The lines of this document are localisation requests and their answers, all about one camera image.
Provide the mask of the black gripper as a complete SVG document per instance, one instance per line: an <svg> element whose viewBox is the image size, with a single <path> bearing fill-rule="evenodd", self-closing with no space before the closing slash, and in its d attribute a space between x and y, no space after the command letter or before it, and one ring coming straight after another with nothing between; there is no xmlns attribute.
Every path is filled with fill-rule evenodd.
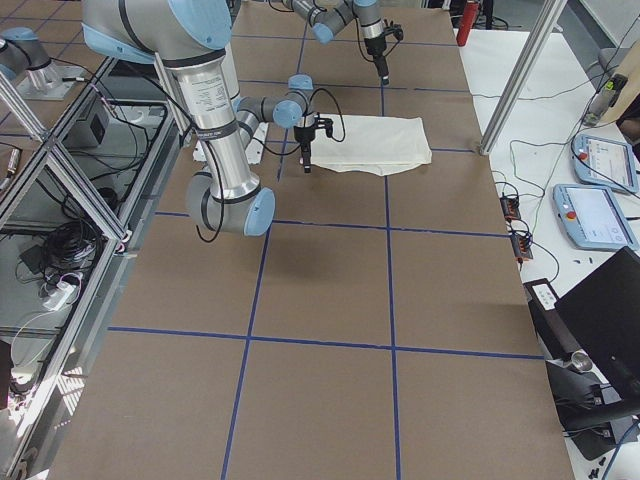
<svg viewBox="0 0 640 480"><path fill-rule="evenodd" d="M393 36L397 42L404 39L404 31L399 23L391 20L378 20L362 27L367 54L375 61L375 67L382 85L389 84L389 68L385 57L387 37Z"/></svg>
<svg viewBox="0 0 640 480"><path fill-rule="evenodd" d="M333 120L319 114L308 115L294 127L294 138L301 147L301 165L305 174L312 171L311 143L316 138L316 131L323 130L327 138L333 138Z"/></svg>

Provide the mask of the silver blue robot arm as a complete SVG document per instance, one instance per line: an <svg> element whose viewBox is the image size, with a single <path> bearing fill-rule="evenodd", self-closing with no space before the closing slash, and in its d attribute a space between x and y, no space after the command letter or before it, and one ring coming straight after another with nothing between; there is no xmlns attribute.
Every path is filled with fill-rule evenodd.
<svg viewBox="0 0 640 480"><path fill-rule="evenodd" d="M387 56L404 40L404 31L400 24L382 17L378 1L338 1L332 7L303 0L282 4L306 21L321 44L328 44L351 23L356 24L362 57L375 66L381 84L389 84Z"/></svg>
<svg viewBox="0 0 640 480"><path fill-rule="evenodd" d="M303 165L310 165L316 131L332 129L313 107L311 78L291 77L281 97L236 96L235 67L225 59L232 20L223 1L85 1L82 14L92 50L139 64L161 61L177 82L208 164L187 191L194 221L215 233L263 235L275 196L250 170L246 147L260 124L273 122L293 129Z"/></svg>

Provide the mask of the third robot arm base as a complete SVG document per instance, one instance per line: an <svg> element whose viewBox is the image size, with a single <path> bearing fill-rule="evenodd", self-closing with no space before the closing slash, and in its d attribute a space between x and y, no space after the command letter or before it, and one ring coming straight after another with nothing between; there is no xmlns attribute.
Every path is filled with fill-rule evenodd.
<svg viewBox="0 0 640 480"><path fill-rule="evenodd" d="M1 32L1 73L10 81L26 71L48 67L51 58L36 33L28 27Z"/></svg>

